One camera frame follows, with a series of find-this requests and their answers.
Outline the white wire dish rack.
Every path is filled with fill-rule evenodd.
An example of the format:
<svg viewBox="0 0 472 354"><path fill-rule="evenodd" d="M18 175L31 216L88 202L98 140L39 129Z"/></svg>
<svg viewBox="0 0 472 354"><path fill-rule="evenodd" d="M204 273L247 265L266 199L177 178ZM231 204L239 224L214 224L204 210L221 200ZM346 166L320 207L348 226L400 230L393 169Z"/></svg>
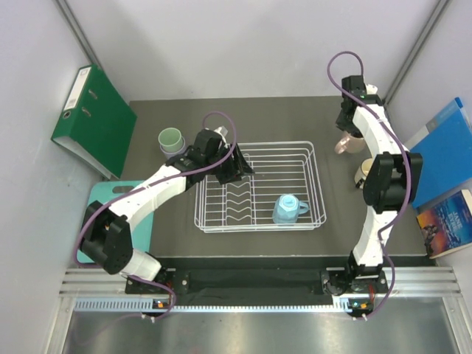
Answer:
<svg viewBox="0 0 472 354"><path fill-rule="evenodd" d="M327 220L311 142L247 142L239 147L254 174L224 185L207 176L197 185L194 223L202 232L313 230ZM276 201L285 194L308 205L296 223L272 220Z"/></svg>

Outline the blue mug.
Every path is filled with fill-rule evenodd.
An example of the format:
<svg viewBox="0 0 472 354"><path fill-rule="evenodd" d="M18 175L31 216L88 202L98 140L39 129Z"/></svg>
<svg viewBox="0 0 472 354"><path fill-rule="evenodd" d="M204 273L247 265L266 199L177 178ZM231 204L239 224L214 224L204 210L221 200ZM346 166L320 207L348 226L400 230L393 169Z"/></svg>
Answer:
<svg viewBox="0 0 472 354"><path fill-rule="evenodd" d="M274 205L272 220L275 224L293 224L298 221L300 215L309 211L309 205L300 201L295 195L284 194Z"/></svg>

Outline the pink mug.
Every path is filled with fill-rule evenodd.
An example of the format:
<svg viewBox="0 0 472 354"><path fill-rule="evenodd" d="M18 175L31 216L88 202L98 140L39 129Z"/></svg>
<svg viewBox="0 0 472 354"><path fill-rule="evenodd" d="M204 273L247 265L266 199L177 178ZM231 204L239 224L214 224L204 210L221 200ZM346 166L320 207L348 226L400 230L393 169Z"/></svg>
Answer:
<svg viewBox="0 0 472 354"><path fill-rule="evenodd" d="M348 132L344 132L340 138L340 140L336 143L334 147L334 151L337 154L342 153L360 153L365 147L365 140L361 137L355 137Z"/></svg>

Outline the purple cup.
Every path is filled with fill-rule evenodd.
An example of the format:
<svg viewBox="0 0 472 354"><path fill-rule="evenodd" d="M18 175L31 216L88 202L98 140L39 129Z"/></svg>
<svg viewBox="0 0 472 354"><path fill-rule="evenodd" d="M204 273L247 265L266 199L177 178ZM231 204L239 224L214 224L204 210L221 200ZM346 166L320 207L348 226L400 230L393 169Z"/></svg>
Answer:
<svg viewBox="0 0 472 354"><path fill-rule="evenodd" d="M180 155L185 152L185 150L187 149L185 138L182 139L182 142L183 142L182 147L178 151L172 152L172 153L167 152L161 145L159 147L160 147L161 152L164 154L165 158L170 159L174 156Z"/></svg>

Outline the green cup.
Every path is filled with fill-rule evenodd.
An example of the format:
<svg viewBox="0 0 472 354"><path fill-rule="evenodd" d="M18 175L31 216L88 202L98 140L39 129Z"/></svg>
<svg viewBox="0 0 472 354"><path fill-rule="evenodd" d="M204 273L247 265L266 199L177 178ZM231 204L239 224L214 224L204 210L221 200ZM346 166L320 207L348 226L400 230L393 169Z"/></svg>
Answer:
<svg viewBox="0 0 472 354"><path fill-rule="evenodd" d="M166 153L175 153L184 146L184 139L179 129L165 128L158 135L160 148Z"/></svg>

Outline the cream mug black handle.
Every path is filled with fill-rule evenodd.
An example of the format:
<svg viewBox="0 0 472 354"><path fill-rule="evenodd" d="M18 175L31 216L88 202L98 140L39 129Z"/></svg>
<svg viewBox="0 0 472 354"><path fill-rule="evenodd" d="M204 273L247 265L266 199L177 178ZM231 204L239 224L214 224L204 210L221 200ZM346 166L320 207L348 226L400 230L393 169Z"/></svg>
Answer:
<svg viewBox="0 0 472 354"><path fill-rule="evenodd" d="M374 159L372 159L372 158L365 159L364 161L362 161L361 165L356 170L356 173L355 173L355 176L354 176L354 182L355 182L355 187L357 189L363 189L364 188L364 184L367 180L367 176L369 174L369 171L371 169L373 161L374 161Z"/></svg>

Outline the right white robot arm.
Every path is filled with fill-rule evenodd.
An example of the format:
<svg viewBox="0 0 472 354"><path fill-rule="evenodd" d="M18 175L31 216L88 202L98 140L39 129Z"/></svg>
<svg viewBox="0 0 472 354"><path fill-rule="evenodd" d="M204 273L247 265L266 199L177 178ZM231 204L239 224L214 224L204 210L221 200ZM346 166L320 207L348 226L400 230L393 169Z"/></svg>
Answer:
<svg viewBox="0 0 472 354"><path fill-rule="evenodd" d="M409 152L395 135L376 88L361 74L343 78L341 92L336 125L363 139L373 158L363 187L367 216L344 273L345 285L359 292L381 277L386 242L396 217L416 196L423 157Z"/></svg>

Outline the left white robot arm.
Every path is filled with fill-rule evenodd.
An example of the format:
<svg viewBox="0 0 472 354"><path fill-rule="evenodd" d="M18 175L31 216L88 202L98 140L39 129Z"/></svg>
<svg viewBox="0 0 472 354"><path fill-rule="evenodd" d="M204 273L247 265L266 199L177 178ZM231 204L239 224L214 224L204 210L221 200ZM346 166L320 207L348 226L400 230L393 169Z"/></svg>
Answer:
<svg viewBox="0 0 472 354"><path fill-rule="evenodd" d="M106 204L91 203L78 248L108 274L138 277L149 291L160 292L167 284L167 275L154 256L133 247L134 229L164 203L207 176L228 184L253 172L237 143L227 143L220 129L203 129L183 153L169 158L130 192Z"/></svg>

